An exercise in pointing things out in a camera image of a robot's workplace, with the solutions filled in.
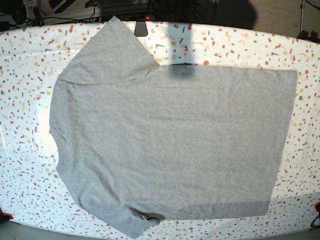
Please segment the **grey T-shirt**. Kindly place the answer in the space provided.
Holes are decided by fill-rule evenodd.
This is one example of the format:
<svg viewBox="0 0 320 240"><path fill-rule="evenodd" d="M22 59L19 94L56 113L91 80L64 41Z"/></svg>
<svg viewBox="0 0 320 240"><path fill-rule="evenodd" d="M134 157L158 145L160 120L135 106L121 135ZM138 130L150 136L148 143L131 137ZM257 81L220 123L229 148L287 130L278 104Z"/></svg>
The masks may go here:
<svg viewBox="0 0 320 240"><path fill-rule="evenodd" d="M59 177L79 207L133 239L165 219L263 216L297 76L160 66L112 17L54 86Z"/></svg>

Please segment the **black power strip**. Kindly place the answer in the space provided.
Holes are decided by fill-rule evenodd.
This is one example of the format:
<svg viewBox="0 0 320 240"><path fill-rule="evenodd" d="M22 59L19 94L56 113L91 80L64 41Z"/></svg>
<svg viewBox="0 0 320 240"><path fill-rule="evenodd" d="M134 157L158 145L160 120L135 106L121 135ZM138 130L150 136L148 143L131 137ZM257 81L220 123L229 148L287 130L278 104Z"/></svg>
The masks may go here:
<svg viewBox="0 0 320 240"><path fill-rule="evenodd" d="M114 15L103 15L100 17L96 17L93 22L107 22L109 21ZM146 22L152 21L154 18L152 15L115 15L119 20L124 22Z"/></svg>

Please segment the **red corner clamp right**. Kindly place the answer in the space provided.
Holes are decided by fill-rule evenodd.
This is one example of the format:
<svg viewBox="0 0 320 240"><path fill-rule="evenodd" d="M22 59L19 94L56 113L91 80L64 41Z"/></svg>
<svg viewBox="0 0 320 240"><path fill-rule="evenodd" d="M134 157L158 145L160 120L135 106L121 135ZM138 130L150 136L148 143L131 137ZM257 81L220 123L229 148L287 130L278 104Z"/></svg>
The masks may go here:
<svg viewBox="0 0 320 240"><path fill-rule="evenodd" d="M317 216L315 219L311 222L310 227L312 229L318 229L320 227L320 202L317 202L315 205L315 211L317 213Z"/></svg>

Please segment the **red corner clamp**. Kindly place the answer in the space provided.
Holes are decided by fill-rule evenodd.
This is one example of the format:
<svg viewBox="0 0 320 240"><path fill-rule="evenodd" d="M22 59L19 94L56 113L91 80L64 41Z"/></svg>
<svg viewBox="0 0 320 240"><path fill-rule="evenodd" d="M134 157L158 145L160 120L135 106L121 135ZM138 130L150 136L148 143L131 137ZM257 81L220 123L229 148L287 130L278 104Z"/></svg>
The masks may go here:
<svg viewBox="0 0 320 240"><path fill-rule="evenodd" d="M311 222L310 227L312 229L318 229L320 227L320 202L317 202L315 205L315 211L317 213L317 216L315 219Z"/></svg>
<svg viewBox="0 0 320 240"><path fill-rule="evenodd" d="M13 216L8 213L1 212L0 213L0 224L4 224L13 219Z"/></svg>

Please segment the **red corner clamp left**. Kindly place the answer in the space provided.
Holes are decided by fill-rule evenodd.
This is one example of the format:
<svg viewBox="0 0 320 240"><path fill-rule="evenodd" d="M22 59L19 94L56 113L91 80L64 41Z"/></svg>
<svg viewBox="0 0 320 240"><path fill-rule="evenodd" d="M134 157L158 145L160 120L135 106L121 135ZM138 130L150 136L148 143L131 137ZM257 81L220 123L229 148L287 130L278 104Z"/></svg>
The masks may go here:
<svg viewBox="0 0 320 240"><path fill-rule="evenodd" d="M4 224L13 219L13 216L8 213L1 212L0 213L0 224Z"/></svg>

